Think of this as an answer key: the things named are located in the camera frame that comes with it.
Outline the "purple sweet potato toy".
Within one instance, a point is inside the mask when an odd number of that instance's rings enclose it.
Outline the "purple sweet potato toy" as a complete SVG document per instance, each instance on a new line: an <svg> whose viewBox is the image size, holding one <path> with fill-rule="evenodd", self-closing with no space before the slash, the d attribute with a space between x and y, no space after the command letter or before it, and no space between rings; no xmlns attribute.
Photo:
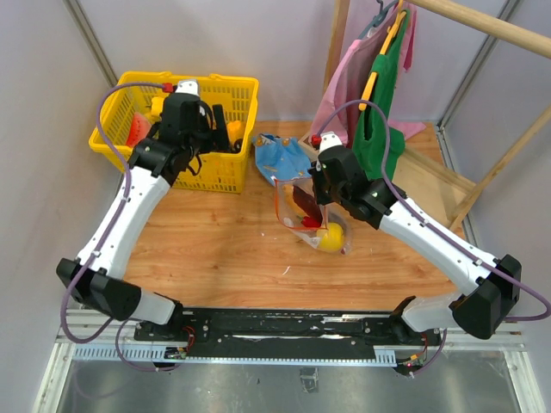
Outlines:
<svg viewBox="0 0 551 413"><path fill-rule="evenodd" d="M298 186L293 186L293 201L307 216L319 223L323 221L323 214L314 197Z"/></svg>

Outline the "clear zip top bag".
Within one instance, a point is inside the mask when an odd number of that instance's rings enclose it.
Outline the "clear zip top bag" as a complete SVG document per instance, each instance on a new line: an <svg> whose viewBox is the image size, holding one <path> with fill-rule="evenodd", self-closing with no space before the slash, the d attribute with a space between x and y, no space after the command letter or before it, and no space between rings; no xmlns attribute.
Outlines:
<svg viewBox="0 0 551 413"><path fill-rule="evenodd" d="M348 255L352 230L333 205L321 206L313 192L313 179L275 180L275 214L279 222L312 248Z"/></svg>

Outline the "red chili pepper toy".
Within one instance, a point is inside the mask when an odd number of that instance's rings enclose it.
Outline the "red chili pepper toy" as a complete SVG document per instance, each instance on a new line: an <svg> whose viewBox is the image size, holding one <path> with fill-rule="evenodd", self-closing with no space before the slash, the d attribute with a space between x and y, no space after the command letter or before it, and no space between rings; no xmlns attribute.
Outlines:
<svg viewBox="0 0 551 413"><path fill-rule="evenodd" d="M320 228L321 227L321 222L316 220L313 217L310 217L310 216L305 216L302 219L301 224L306 228Z"/></svg>

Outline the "yellow lemon toy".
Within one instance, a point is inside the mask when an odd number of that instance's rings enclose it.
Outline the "yellow lemon toy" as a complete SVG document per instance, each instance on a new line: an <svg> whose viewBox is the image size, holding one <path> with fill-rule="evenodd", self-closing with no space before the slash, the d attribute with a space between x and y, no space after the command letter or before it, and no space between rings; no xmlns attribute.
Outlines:
<svg viewBox="0 0 551 413"><path fill-rule="evenodd" d="M316 237L319 239L318 248L324 252L337 253L344 247L344 229L338 223L330 222L326 228L318 229Z"/></svg>

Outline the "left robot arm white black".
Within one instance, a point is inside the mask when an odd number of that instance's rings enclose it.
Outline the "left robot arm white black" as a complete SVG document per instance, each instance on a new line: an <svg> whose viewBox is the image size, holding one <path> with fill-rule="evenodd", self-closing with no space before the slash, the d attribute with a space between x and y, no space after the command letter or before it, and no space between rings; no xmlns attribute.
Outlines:
<svg viewBox="0 0 551 413"><path fill-rule="evenodd" d="M58 277L65 284L60 314L69 299L113 319L130 318L154 324L163 339L177 339L184 319L177 302L124 280L127 264L145 223L174 185L201 154L214 149L217 129L213 112L200 98L195 80L176 85L163 101L160 121L152 133L134 146L123 162L124 181L90 241L77 257L62 259Z"/></svg>

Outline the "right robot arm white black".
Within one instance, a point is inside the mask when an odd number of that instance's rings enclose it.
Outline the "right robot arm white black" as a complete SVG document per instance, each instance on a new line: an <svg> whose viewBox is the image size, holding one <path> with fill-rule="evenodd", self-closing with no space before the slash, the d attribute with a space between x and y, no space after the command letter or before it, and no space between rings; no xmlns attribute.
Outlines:
<svg viewBox="0 0 551 413"><path fill-rule="evenodd" d="M521 263L498 259L456 236L425 213L399 187L370 180L353 151L343 145L322 149L310 170L320 205L336 203L353 219L398 238L443 272L455 293L410 297L397 307L392 338L408 344L431 328L460 327L487 340L519 300Z"/></svg>

